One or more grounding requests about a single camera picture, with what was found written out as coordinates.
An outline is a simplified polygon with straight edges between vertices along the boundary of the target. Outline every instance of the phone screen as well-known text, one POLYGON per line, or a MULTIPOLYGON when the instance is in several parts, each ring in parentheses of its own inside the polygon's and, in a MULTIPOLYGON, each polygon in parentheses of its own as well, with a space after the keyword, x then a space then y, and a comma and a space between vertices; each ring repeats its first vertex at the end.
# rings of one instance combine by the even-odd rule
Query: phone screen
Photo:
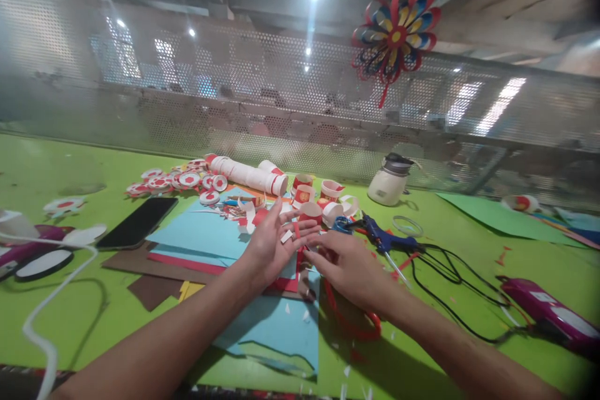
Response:
POLYGON ((177 204, 176 198, 151 198, 98 242, 97 248, 135 248, 177 204))

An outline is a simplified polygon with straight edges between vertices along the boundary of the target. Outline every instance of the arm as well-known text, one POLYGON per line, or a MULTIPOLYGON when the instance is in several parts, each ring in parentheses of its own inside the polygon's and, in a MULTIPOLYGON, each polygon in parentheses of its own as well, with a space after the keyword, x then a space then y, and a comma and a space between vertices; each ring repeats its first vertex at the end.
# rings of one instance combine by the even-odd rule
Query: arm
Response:
POLYGON ((391 277, 364 244, 353 236, 329 231, 311 239, 327 257, 305 252, 319 272, 350 301, 374 311, 413 338, 470 398, 560 399, 561 393, 525 367, 474 339, 391 277))
POLYGON ((320 227, 300 223, 301 239, 281 244, 284 225, 298 212, 279 216, 278 199, 256 229, 242 257, 188 300, 123 339, 53 392, 53 399, 162 399, 227 325, 281 272, 294 251, 320 227))

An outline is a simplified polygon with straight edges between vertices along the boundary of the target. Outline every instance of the metal mesh panel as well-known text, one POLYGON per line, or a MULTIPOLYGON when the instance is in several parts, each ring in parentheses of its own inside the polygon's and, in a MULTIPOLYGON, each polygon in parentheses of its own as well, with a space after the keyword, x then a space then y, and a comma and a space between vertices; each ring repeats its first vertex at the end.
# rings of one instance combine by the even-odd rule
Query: metal mesh panel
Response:
POLYGON ((359 80, 353 48, 317 39, 307 55, 305 39, 245 22, 111 2, 0 0, 0 31, 0 129, 9 133, 268 158, 362 183, 397 151, 424 168, 413 171, 414 187, 490 196, 522 188, 596 208, 581 194, 594 189, 573 174, 583 169, 567 176, 552 161, 568 155, 596 170, 597 79, 431 54, 378 109, 383 86, 359 80), (518 152, 539 155, 544 170, 518 152))

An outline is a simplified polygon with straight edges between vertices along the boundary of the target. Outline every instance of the green table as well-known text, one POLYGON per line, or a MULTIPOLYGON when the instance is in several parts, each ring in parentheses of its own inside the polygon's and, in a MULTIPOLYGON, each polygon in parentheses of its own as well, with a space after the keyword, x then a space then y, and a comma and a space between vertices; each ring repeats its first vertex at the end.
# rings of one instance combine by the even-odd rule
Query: green table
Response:
MULTIPOLYGON (((129 183, 137 181, 139 175, 151 167, 170 168, 181 162, 170 157, 2 135, 0 205, 22 211, 34 223, 60 223, 77 228, 104 223, 110 229, 139 205, 123 195, 129 183), (67 170, 61 166, 64 158, 95 161, 104 174, 107 188, 88 195, 87 204, 78 215, 47 221, 42 207, 59 198, 57 188, 65 175, 63 171, 67 170)), ((382 228, 393 228, 393 215, 408 216, 423 226, 425 237, 422 239, 459 254, 488 280, 498 283, 494 280, 497 274, 531 279, 586 319, 597 320, 594 313, 598 310, 595 294, 600 258, 596 251, 500 236, 432 192, 412 191, 411 195, 403 197, 405 201, 400 206, 394 208, 369 200, 364 186, 348 186, 347 192, 361 200, 362 208, 382 228), (506 267, 501 267, 494 261, 504 246, 512 251, 504 260, 506 267)), ((182 199, 170 217, 185 210, 191 201, 194 199, 182 199)), ((177 303, 169 299, 153 312, 146 312, 126 289, 137 275, 101 269, 101 263, 111 254, 101 253, 96 262, 42 311, 34 323, 36 331, 57 346, 59 369, 80 370, 177 303)), ((52 276, 29 283, 18 283, 14 279, 0 282, 3 310, 0 364, 45 366, 44 355, 23 336, 21 326, 25 317, 51 289, 87 258, 86 251, 77 251, 74 261, 52 276)), ((396 252, 394 258, 401 263, 406 257, 396 252)), ((449 302, 480 334, 495 337, 504 332, 507 319, 498 308, 490 306, 469 289, 445 281, 423 264, 419 268, 419 279, 449 302)), ((412 279, 409 272, 406 271, 407 276, 412 279)), ((441 309, 417 286, 414 293, 434 308, 441 309)), ((326 301, 321 304, 319 376, 316 382, 278 373, 216 348, 211 348, 202 357, 189 380, 293 393, 302 389, 305 394, 312 389, 315 394, 332 397, 339 396, 342 384, 347 384, 349 398, 363 398, 363 389, 368 391, 369 387, 372 387, 375 398, 432 398, 435 395, 447 398, 460 395, 439 366, 415 342, 401 332, 394 332, 388 323, 383 324, 380 341, 355 343, 356 349, 366 356, 368 362, 351 363, 352 369, 346 378, 343 371, 350 364, 351 342, 339 335, 326 301)), ((593 369, 585 359, 538 339, 516 336, 503 344, 501 351, 568 394, 574 393, 582 377, 593 369)))

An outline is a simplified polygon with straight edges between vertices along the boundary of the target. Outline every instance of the hand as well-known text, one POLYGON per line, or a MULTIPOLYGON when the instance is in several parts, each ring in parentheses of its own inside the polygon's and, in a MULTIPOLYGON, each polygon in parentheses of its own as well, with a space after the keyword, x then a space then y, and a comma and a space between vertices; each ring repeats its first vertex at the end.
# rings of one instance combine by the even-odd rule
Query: hand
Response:
POLYGON ((381 314, 391 296, 402 292, 360 239, 328 231, 310 236, 309 245, 318 245, 319 252, 305 251, 304 257, 359 308, 381 314))
POLYGON ((314 220, 299 222, 301 238, 296 239, 294 225, 288 222, 299 216, 300 211, 281 214, 281 206, 282 201, 279 197, 269 214, 253 232, 250 243, 242 256, 246 259, 248 266, 261 278, 260 281, 265 288, 277 279, 294 252, 306 245, 309 238, 318 236, 321 230, 314 220), (288 230, 294 236, 282 244, 281 238, 288 230))

